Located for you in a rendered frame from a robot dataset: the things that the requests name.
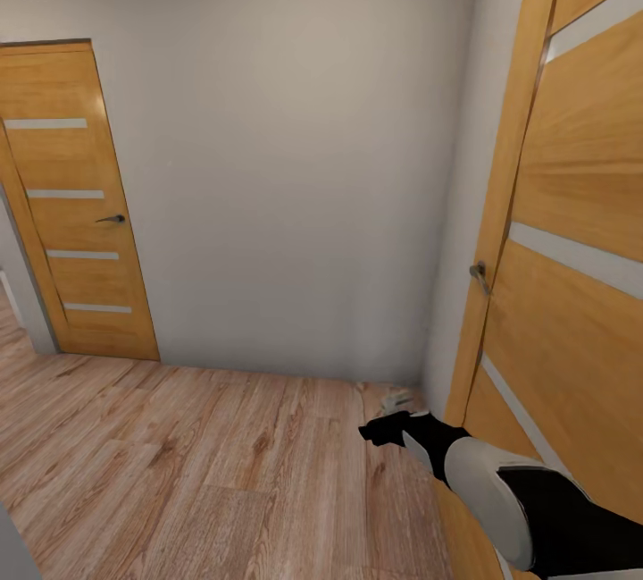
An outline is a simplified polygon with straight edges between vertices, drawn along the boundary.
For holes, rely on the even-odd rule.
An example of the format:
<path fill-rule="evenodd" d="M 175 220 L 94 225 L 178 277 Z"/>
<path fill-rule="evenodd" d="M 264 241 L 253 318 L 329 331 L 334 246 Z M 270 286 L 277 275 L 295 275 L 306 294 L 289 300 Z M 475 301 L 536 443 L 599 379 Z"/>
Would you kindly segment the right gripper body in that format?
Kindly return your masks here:
<path fill-rule="evenodd" d="M 396 437 L 394 436 L 394 424 L 400 416 L 408 415 L 408 410 L 399 411 L 394 415 L 382 416 L 381 418 L 374 418 L 368 423 L 370 426 L 370 434 L 372 436 L 372 443 L 379 447 L 391 441 L 398 445 Z"/>

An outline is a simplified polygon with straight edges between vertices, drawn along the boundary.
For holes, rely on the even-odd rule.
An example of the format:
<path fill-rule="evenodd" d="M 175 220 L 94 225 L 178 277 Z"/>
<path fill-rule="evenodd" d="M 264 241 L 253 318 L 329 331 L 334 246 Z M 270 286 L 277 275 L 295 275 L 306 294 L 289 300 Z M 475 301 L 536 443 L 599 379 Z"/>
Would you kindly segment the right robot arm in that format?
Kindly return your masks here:
<path fill-rule="evenodd" d="M 462 500 L 505 560 L 540 580 L 643 580 L 643 525 L 601 508 L 567 474 L 472 438 L 464 428 L 408 413 L 406 388 L 381 395 L 381 418 L 359 432 L 391 441 Z"/>

